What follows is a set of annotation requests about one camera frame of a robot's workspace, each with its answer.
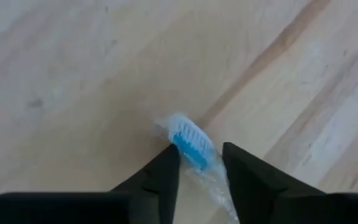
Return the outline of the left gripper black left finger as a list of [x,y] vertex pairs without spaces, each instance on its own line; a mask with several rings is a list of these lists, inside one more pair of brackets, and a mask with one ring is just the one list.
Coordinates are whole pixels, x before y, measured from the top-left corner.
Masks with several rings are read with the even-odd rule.
[[0,224],[172,224],[179,168],[170,145],[107,192],[0,194]]

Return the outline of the blue white toothbrush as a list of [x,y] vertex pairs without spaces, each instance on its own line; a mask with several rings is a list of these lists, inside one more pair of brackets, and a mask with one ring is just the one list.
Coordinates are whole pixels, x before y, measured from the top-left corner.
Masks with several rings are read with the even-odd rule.
[[178,149],[185,174],[225,210],[226,224],[240,224],[229,190],[226,167],[209,136],[181,113],[158,119],[155,124]]

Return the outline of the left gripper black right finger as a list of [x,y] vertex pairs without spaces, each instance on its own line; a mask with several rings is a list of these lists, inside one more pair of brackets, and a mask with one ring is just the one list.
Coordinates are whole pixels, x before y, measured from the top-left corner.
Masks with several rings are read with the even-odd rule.
[[241,224],[358,224],[358,194],[327,194],[231,142],[223,161]]

